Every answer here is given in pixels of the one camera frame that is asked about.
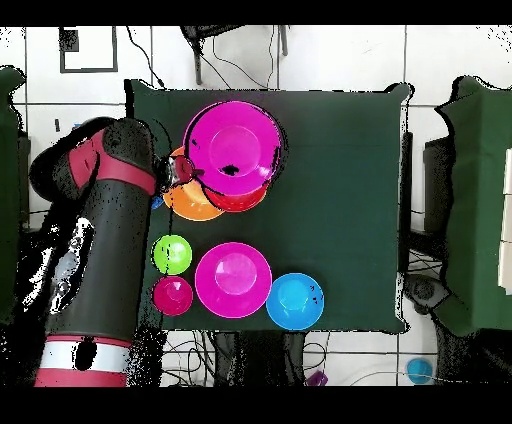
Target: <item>chair leg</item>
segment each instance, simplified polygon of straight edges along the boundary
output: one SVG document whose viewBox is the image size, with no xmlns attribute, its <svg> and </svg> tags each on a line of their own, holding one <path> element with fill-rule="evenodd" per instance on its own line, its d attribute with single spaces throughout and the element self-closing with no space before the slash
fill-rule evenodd
<svg viewBox="0 0 512 424">
<path fill-rule="evenodd" d="M 203 83 L 201 80 L 201 57 L 196 52 L 194 52 L 194 62 L 196 65 L 196 84 L 201 85 Z"/>
<path fill-rule="evenodd" d="M 283 43 L 283 56 L 288 56 L 288 43 L 286 41 L 286 25 L 279 25 L 281 33 L 281 43 Z"/>
</svg>

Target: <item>blue object on floor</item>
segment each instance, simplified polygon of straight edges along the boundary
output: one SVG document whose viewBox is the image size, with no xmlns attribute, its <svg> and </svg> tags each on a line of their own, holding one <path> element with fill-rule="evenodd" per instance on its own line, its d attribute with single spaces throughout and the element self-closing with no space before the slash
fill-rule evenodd
<svg viewBox="0 0 512 424">
<path fill-rule="evenodd" d="M 164 203 L 164 199 L 161 196 L 153 197 L 153 201 L 151 202 L 151 209 L 158 208 L 162 203 Z"/>
<path fill-rule="evenodd" d="M 432 365 L 426 359 L 415 358 L 407 363 L 407 374 L 414 384 L 428 383 L 432 377 L 432 372 Z"/>
</svg>

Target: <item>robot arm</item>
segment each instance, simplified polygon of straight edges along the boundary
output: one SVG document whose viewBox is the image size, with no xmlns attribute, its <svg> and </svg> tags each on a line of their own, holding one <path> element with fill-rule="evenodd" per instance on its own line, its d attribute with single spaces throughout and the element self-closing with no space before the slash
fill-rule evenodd
<svg viewBox="0 0 512 424">
<path fill-rule="evenodd" d="M 133 119 L 98 118 L 36 158 L 30 178 L 44 198 L 79 204 L 70 241 L 51 250 L 59 257 L 45 272 L 51 299 L 35 386 L 124 386 L 157 186 L 151 134 Z"/>
</svg>

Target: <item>chair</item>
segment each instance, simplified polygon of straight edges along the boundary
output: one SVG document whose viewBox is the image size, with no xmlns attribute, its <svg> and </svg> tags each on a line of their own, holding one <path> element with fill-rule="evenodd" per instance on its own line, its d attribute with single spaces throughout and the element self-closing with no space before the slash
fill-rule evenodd
<svg viewBox="0 0 512 424">
<path fill-rule="evenodd" d="M 202 25 L 202 26 L 181 26 L 181 32 L 192 47 L 194 52 L 194 62 L 196 67 L 196 83 L 201 85 L 201 45 L 208 37 L 215 37 L 224 32 L 240 28 L 244 25 Z M 283 55 L 288 55 L 288 45 L 286 40 L 286 25 L 279 25 L 281 33 L 281 42 L 283 44 Z"/>
</svg>

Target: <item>red plate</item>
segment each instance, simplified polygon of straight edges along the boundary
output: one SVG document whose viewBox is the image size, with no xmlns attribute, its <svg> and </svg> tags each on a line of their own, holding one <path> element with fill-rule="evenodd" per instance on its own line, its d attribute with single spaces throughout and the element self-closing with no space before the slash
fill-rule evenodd
<svg viewBox="0 0 512 424">
<path fill-rule="evenodd" d="M 208 200 L 226 212 L 245 212 L 260 203 L 267 192 L 268 184 L 242 196 L 224 196 L 204 187 L 203 191 Z"/>
</svg>

